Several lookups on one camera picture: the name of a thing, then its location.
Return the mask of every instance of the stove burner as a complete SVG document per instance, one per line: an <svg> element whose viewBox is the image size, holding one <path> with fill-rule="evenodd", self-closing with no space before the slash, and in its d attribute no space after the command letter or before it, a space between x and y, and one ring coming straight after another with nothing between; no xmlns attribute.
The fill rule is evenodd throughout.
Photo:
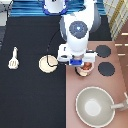
<svg viewBox="0 0 128 128"><path fill-rule="evenodd" d="M102 62L98 66L100 74L103 76L112 76L115 72L114 66L109 62Z"/></svg>
<svg viewBox="0 0 128 128"><path fill-rule="evenodd" d="M111 54L111 49L106 45L99 45L96 48L99 57L106 58Z"/></svg>

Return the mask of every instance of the white bowl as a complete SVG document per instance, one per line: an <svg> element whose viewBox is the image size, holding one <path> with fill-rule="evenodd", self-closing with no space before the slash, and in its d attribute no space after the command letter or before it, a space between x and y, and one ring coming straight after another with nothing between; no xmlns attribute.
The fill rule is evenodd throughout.
<svg viewBox="0 0 128 128"><path fill-rule="evenodd" d="M87 87L76 98L76 111L80 119L91 127L105 127L113 120L115 110L112 97L99 87Z"/></svg>

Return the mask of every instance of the pink tabletop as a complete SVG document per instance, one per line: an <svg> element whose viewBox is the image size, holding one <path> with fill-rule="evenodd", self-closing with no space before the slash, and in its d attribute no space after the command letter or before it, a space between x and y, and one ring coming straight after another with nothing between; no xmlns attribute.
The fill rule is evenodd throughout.
<svg viewBox="0 0 128 128"><path fill-rule="evenodd" d="M90 128L78 117L75 109L75 101L78 93L89 86L97 86L106 90L113 98L114 103L125 100L126 87L113 41L90 41L89 50L96 50L98 45L107 45L111 49L111 55L107 58L96 57L93 72L87 77L80 77L75 73L74 67L66 66L66 128ZM98 71L101 62L110 62L115 67L114 75L102 76ZM117 111L113 121L105 128L128 128L128 111Z"/></svg>

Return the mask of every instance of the small plate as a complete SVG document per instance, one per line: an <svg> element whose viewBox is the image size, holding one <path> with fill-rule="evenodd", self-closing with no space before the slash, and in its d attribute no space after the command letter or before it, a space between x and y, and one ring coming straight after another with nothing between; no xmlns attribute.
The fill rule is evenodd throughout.
<svg viewBox="0 0 128 128"><path fill-rule="evenodd" d="M51 66L57 65L58 61L54 56L48 55L48 62ZM47 56L44 56L39 61L39 68L46 73L51 73L56 70L57 66L50 67L47 63Z"/></svg>

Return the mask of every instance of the food item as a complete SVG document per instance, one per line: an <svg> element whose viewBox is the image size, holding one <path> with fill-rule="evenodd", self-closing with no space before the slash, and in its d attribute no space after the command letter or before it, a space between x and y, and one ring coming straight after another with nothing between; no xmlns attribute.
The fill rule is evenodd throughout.
<svg viewBox="0 0 128 128"><path fill-rule="evenodd" d="M89 70L92 67L92 63L90 62L85 62L84 66L81 68L83 70Z"/></svg>

